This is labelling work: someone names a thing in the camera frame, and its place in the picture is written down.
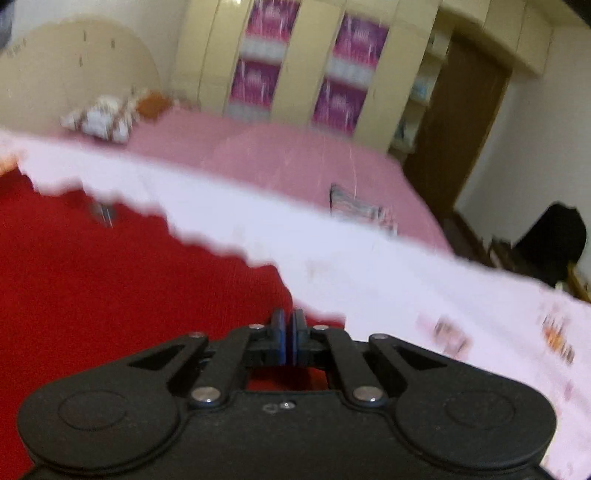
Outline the cream wardrobe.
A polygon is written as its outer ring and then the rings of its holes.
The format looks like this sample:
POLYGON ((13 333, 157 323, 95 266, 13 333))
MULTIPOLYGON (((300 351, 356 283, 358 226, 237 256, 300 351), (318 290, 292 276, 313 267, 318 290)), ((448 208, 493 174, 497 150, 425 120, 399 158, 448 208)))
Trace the cream wardrobe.
MULTIPOLYGON (((224 114, 254 1, 192 1, 181 29, 171 88, 207 112, 224 114)), ((270 120, 314 125, 325 68, 342 17, 387 25, 389 34, 356 130, 356 143, 386 152, 407 105, 434 27, 463 24, 503 57, 534 74, 545 69, 552 26, 533 1, 299 1, 270 120)))

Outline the cream wooden headboard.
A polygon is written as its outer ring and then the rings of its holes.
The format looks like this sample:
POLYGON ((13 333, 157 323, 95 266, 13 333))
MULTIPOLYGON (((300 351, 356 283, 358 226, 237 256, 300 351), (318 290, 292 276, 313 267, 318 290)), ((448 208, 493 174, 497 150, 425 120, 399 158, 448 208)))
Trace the cream wooden headboard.
POLYGON ((45 134, 101 95, 160 88, 152 55, 131 29, 99 17, 46 23, 1 52, 1 126, 45 134))

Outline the black bag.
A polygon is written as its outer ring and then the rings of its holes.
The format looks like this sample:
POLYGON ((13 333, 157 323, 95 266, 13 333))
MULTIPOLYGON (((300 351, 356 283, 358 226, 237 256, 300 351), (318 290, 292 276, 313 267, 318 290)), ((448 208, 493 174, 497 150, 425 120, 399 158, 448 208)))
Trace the black bag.
POLYGON ((514 260, 534 278, 554 287, 568 277, 568 267, 580 260, 587 243, 585 222, 575 207, 552 203, 512 246, 514 260))

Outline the corner wall shelf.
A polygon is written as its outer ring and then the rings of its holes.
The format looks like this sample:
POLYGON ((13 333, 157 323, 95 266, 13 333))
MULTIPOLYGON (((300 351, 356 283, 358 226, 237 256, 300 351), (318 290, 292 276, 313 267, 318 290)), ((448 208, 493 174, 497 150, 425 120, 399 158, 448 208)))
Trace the corner wall shelf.
POLYGON ((452 30, 434 27, 422 63, 415 77, 401 120, 394 132, 391 150, 399 158, 413 153, 416 139, 427 113, 439 76, 447 64, 452 30))

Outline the upper left pink poster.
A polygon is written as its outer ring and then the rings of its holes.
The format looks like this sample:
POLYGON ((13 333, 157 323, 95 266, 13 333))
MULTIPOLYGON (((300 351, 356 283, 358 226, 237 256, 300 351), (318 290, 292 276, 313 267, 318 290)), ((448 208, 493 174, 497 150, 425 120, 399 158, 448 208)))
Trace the upper left pink poster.
POLYGON ((242 36, 240 56, 276 64, 283 62, 300 7, 298 1, 254 1, 242 36))

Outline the floral white bedsheet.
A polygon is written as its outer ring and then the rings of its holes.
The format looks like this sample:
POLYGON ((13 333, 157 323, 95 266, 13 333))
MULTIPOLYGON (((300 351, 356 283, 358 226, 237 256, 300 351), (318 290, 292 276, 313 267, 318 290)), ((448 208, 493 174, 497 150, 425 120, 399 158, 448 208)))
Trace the floral white bedsheet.
POLYGON ((558 417, 545 466, 590 475, 590 307, 303 203, 185 168, 3 131, 1 162, 42 194, 81 186, 159 213, 168 231, 249 265, 271 264, 298 303, 338 316, 355 339, 389 333, 524 382, 558 417))

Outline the lower right pink poster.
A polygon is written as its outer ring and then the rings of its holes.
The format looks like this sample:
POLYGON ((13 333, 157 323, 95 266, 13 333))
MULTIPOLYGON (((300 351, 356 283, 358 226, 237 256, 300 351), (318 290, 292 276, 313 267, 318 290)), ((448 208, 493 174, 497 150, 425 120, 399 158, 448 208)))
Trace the lower right pink poster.
POLYGON ((325 77, 311 123, 351 137, 367 97, 367 90, 325 77))

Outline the red embellished sweater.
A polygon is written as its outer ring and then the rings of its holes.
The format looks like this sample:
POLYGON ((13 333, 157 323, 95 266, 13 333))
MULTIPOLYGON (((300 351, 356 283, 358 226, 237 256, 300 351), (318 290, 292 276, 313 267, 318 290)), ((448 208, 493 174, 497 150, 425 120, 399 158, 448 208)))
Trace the red embellished sweater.
POLYGON ((36 192, 18 171, 1 179, 1 475, 32 466, 17 431, 41 386, 191 332, 219 340, 291 312, 272 265, 216 255, 174 238, 159 215, 114 205, 103 224, 79 188, 36 192))

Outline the brown wooden door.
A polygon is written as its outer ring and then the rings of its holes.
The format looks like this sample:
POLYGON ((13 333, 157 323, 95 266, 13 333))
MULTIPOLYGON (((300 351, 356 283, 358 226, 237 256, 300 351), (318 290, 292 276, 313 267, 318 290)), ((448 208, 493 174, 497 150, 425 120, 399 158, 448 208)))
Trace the brown wooden door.
POLYGON ((475 43, 452 36, 404 173, 438 221, 449 217, 486 143, 510 71, 475 43))

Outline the pink bed cover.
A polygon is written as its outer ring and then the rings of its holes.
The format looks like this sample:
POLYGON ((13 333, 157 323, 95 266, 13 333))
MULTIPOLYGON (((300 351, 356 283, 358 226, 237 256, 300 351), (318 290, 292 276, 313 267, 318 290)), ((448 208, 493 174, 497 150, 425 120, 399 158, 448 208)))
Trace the pink bed cover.
POLYGON ((451 247, 423 199, 390 157, 311 129, 245 123, 198 111, 171 109, 135 126, 129 153, 246 182, 329 208, 337 184, 387 210, 400 235, 431 248, 451 247))

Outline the upper right pink poster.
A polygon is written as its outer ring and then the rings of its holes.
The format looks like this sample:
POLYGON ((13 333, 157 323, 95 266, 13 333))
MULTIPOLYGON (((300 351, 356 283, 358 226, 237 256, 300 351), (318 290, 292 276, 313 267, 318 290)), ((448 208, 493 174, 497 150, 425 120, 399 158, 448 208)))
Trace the upper right pink poster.
POLYGON ((345 14, 325 73, 332 80, 368 88, 388 34, 387 25, 345 14))

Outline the lower left pink poster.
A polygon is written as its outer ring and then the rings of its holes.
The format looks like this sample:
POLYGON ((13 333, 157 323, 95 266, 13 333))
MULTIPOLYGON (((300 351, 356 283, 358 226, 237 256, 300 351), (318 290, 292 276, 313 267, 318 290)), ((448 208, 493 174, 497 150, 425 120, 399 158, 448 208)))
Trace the lower left pink poster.
POLYGON ((239 58, 224 115, 245 122, 269 121, 280 67, 280 64, 239 58))

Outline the orange patterned pillow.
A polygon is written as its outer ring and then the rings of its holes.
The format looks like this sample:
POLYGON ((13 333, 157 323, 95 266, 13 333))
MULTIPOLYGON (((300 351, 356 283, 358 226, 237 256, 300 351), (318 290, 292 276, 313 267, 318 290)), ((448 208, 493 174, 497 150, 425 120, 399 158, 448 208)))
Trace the orange patterned pillow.
POLYGON ((155 122, 174 104, 172 97, 159 91, 147 90, 137 97, 135 111, 140 120, 155 122))

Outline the pink poster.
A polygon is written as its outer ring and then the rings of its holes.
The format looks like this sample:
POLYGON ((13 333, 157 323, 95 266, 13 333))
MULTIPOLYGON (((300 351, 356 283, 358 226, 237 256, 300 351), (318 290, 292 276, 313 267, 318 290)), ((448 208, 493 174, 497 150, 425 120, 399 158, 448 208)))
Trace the pink poster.
POLYGON ((325 77, 311 123, 351 137, 367 97, 367 90, 325 77))
POLYGON ((283 62, 300 7, 298 1, 254 1, 242 36, 240 56, 276 64, 283 62))
POLYGON ((332 80, 368 88, 388 34, 387 25, 345 14, 325 73, 332 80))
POLYGON ((245 122, 269 121, 280 67, 280 64, 239 58, 224 115, 245 122))

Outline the striped folded garment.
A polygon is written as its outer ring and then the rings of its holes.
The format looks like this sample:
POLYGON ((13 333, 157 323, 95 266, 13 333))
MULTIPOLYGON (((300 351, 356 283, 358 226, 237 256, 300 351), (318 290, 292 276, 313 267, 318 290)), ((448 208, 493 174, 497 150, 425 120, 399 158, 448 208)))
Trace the striped folded garment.
POLYGON ((389 208, 362 200, 338 184, 332 184, 329 190, 329 210, 339 219, 379 229, 392 237, 398 235, 398 223, 389 208))

